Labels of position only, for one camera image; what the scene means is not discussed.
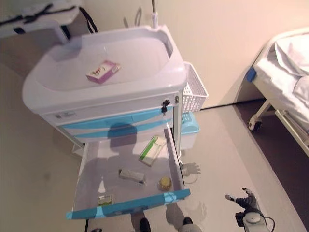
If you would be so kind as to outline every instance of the beige wall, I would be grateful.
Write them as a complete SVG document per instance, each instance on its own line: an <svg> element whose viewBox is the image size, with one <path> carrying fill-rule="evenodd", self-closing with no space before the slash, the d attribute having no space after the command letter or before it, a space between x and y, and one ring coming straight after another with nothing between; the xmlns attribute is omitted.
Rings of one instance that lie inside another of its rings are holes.
<svg viewBox="0 0 309 232"><path fill-rule="evenodd" d="M256 53L272 36L309 25L308 0L156 0L156 4L159 23L167 24L183 59L193 63L209 92L204 107L261 97L243 82ZM85 1L100 31L123 28L124 17L133 26L139 7L141 25L151 24L150 0Z"/></svg>

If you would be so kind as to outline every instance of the blue storage bin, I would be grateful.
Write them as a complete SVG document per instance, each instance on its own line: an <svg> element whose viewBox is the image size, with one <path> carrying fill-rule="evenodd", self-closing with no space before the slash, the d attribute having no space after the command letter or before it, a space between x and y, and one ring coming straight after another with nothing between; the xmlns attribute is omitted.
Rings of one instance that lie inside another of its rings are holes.
<svg viewBox="0 0 309 232"><path fill-rule="evenodd" d="M192 112L183 113L180 149L186 150L193 147L200 128Z"/></svg>

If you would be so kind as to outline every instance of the yellow lid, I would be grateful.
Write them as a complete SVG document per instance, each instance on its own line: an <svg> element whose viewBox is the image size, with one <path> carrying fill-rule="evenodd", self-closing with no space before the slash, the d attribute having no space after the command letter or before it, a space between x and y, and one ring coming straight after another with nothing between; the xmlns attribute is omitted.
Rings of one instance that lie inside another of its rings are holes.
<svg viewBox="0 0 309 232"><path fill-rule="evenodd" d="M168 176L164 176L160 180L160 185L163 190L169 190L170 186L172 185L172 181Z"/></svg>

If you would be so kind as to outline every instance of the white wire basket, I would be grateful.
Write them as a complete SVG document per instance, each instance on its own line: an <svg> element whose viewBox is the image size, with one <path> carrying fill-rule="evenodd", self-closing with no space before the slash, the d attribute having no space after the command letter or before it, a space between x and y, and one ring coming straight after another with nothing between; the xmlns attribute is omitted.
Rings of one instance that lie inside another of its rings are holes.
<svg viewBox="0 0 309 232"><path fill-rule="evenodd" d="M200 111L208 92L193 65L184 62L184 66L187 71L187 85L183 90L183 113Z"/></svg>

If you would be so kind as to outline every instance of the pillow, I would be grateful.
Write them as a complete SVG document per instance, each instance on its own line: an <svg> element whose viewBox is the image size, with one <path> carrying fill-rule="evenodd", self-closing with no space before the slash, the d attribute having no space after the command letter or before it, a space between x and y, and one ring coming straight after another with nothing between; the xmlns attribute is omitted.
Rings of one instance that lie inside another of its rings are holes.
<svg viewBox="0 0 309 232"><path fill-rule="evenodd" d="M309 34L279 39L275 50L278 63L288 73L309 75Z"/></svg>
<svg viewBox="0 0 309 232"><path fill-rule="evenodd" d="M304 76L297 81L293 94L309 108L309 76Z"/></svg>

